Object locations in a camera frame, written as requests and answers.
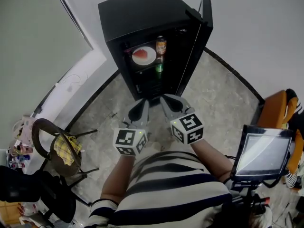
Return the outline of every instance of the floor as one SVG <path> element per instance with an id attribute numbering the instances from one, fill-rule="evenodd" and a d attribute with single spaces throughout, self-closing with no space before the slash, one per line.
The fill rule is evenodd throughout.
<path id="1" fill-rule="evenodd" d="M 258 104 L 256 97 L 225 67 L 207 53 L 203 53 L 186 87 L 184 98 L 205 121 L 204 137 L 216 149 L 227 155 L 236 155 L 244 124 L 249 124 Z M 82 169 L 96 167 L 100 170 L 75 186 L 73 191 L 87 201 L 100 197 L 103 183 L 120 154 L 112 147 L 114 128 L 124 115 L 124 107 L 132 103 L 133 97 L 121 75 L 118 75 L 87 108 L 73 126 L 71 132 L 80 133 L 92 129 L 98 132 L 79 138 L 83 145 Z M 147 148 L 159 142 L 162 150 L 172 142 L 161 107 L 150 109 L 148 124 L 151 137 Z M 283 184 L 269 190 L 261 187 L 262 195 L 271 197 L 273 227 L 284 227 L 287 211 L 295 212 L 298 197 Z M 89 208 L 77 202 L 75 220 L 79 226 L 85 224 Z"/>

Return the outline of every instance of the plate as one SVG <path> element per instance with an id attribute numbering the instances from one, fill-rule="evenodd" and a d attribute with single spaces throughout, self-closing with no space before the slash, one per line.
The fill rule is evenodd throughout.
<path id="1" fill-rule="evenodd" d="M 155 61 L 156 51 L 152 47 L 139 47 L 133 53 L 137 52 L 138 50 L 145 50 L 148 53 L 148 56 L 146 59 L 142 59 L 142 58 L 138 58 L 138 57 L 135 57 L 134 55 L 132 55 L 132 59 L 133 59 L 134 63 L 145 66 L 145 65 L 149 65 Z"/>

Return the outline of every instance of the striped shirt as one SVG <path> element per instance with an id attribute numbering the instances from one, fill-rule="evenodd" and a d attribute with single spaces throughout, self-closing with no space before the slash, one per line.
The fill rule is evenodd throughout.
<path id="1" fill-rule="evenodd" d="M 120 204 L 108 199 L 93 203 L 87 228 L 204 228 L 231 198 L 195 154 L 159 152 L 135 164 Z M 262 216 L 259 223 L 270 227 L 271 210 Z"/>

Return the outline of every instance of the screen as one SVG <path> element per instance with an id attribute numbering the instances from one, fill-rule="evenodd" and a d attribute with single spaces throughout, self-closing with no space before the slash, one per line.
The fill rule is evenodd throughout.
<path id="1" fill-rule="evenodd" d="M 247 134 L 236 175 L 279 173 L 289 143 L 290 138 L 286 137 Z"/>

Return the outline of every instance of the wooden chair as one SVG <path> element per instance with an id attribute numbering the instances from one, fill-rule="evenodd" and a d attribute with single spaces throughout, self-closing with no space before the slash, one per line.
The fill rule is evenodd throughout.
<path id="1" fill-rule="evenodd" d="M 55 138 L 52 141 L 51 146 L 50 146 L 50 152 L 47 152 L 41 145 L 41 142 L 40 142 L 40 139 L 39 139 L 40 131 L 45 131 L 48 134 L 55 136 Z M 77 134 L 77 135 L 74 135 L 74 137 L 77 138 L 79 136 L 84 136 L 84 135 L 95 133 L 95 132 L 97 132 L 97 130 Z M 60 156 L 58 156 L 57 152 L 54 150 L 55 141 L 59 136 L 63 137 L 64 141 L 66 142 L 67 146 L 69 147 L 69 149 L 72 153 L 72 156 L 74 158 L 74 161 L 70 166 L 65 165 L 64 162 L 63 162 L 63 159 Z M 40 118 L 40 119 L 37 119 L 33 123 L 32 139 L 33 139 L 33 144 L 35 146 L 35 149 L 37 150 L 37 152 L 42 157 L 44 157 L 45 159 L 47 159 L 48 161 L 51 162 L 52 167 L 61 176 L 61 181 L 65 182 L 65 180 L 64 180 L 65 177 L 72 177 L 72 176 L 77 175 L 77 174 L 81 175 L 80 179 L 78 179 L 73 184 L 68 186 L 71 189 L 72 187 L 74 187 L 75 185 L 80 183 L 82 180 L 87 178 L 87 174 L 89 174 L 91 172 L 94 172 L 94 171 L 97 171 L 97 170 L 99 170 L 99 168 L 95 168 L 95 169 L 92 169 L 90 171 L 82 171 L 81 170 L 81 152 L 79 151 L 79 153 L 76 154 L 73 146 L 71 145 L 70 141 L 66 138 L 66 136 L 72 136 L 72 135 L 65 132 L 61 128 L 57 127 L 55 124 L 53 124 L 51 121 L 49 121 L 47 119 Z M 84 202 L 79 197 L 76 197 L 76 199 L 78 201 L 80 201 L 81 203 L 83 203 L 87 206 L 90 206 L 90 204 Z"/>

